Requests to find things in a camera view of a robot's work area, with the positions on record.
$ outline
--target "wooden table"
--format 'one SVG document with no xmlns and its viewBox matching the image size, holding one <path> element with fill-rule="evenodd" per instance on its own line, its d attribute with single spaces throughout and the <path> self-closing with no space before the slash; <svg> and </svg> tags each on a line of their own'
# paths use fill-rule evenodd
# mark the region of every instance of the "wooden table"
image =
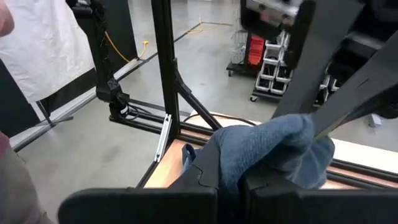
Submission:
<svg viewBox="0 0 398 224">
<path fill-rule="evenodd" d="M 218 122 L 226 127 L 237 124 L 246 124 L 242 121 L 237 121 L 228 118 L 215 117 Z M 188 123 L 203 126 L 209 128 L 206 122 L 200 117 L 193 117 L 187 121 Z M 189 131 L 183 131 L 183 133 L 191 134 L 192 136 L 197 136 L 201 138 L 209 138 L 198 133 L 193 133 Z M 361 164 L 368 167 L 373 167 L 381 170 L 386 170 L 389 172 L 398 173 L 398 153 L 386 151 L 382 149 L 377 149 L 374 147 L 363 146 L 360 144 L 355 144 L 351 142 L 341 141 L 337 139 L 332 139 L 335 143 L 335 159 L 342 161 L 352 162 L 356 164 Z M 182 173 L 182 147 L 185 142 L 180 140 L 175 140 L 169 147 L 169 150 L 165 153 L 162 160 L 159 162 L 155 171 L 152 173 L 151 177 L 147 181 L 145 188 L 165 188 L 172 184 Z M 397 183 L 389 182 L 386 180 L 376 179 L 374 177 L 369 177 L 366 175 L 356 174 L 346 170 L 337 169 L 334 167 L 329 167 L 328 170 L 337 172 L 340 174 L 350 175 L 353 177 L 370 180 L 372 182 L 389 185 L 391 187 L 398 188 Z M 337 183 L 328 180 L 326 184 L 322 187 L 323 189 L 355 189 L 355 187 Z"/>
</svg>

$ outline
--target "cart wheel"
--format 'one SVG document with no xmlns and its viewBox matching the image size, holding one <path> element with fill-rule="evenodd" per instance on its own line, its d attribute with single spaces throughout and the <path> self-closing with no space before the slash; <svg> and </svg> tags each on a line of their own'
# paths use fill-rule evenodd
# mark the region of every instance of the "cart wheel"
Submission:
<svg viewBox="0 0 398 224">
<path fill-rule="evenodd" d="M 257 101 L 257 97 L 256 96 L 250 96 L 250 101 L 251 102 L 256 102 Z"/>
</svg>

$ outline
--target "gray floor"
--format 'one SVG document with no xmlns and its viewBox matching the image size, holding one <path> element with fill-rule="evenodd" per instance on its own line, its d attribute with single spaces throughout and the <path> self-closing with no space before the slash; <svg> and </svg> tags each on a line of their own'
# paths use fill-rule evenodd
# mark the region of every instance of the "gray floor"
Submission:
<svg viewBox="0 0 398 224">
<path fill-rule="evenodd" d="M 232 1 L 172 0 L 174 36 L 202 21 L 232 23 L 237 4 Z M 156 52 L 150 1 L 130 0 L 138 51 L 141 42 L 150 46 L 143 58 Z M 175 44 L 178 67 L 186 84 L 210 110 L 256 121 L 267 121 L 275 104 L 248 100 L 254 80 L 228 77 L 233 28 L 218 26 L 200 34 L 186 35 Z M 131 98 L 163 105 L 158 58 L 121 82 Z M 192 108 L 180 99 L 180 110 Z M 108 121 L 107 104 L 95 99 L 28 145 L 19 155 L 27 162 L 44 209 L 55 220 L 60 202 L 72 192 L 88 187 L 135 186 L 151 164 L 158 135 Z M 331 136 L 345 141 L 398 151 L 398 121 L 368 128 L 364 119 L 348 123 Z"/>
</svg>

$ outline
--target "white curtain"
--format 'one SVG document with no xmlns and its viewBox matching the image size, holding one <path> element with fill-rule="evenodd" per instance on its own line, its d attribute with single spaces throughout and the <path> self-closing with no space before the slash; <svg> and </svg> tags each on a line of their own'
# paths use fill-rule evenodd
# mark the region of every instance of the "white curtain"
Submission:
<svg viewBox="0 0 398 224">
<path fill-rule="evenodd" d="M 29 103 L 94 67 L 86 34 L 65 0 L 6 0 L 15 29 L 0 38 L 0 58 Z"/>
</svg>

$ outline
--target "blue towel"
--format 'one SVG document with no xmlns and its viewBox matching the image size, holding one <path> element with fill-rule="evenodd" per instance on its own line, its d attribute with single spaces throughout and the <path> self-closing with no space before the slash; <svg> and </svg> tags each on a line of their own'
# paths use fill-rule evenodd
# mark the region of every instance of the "blue towel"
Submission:
<svg viewBox="0 0 398 224">
<path fill-rule="evenodd" d="M 290 114 L 267 123 L 229 126 L 212 135 L 220 147 L 220 192 L 238 193 L 238 180 L 256 162 L 269 167 L 305 189 L 317 189 L 326 182 L 326 168 L 335 146 L 329 137 L 316 142 L 310 115 Z M 184 170 L 195 158 L 191 145 L 183 148 Z"/>
</svg>

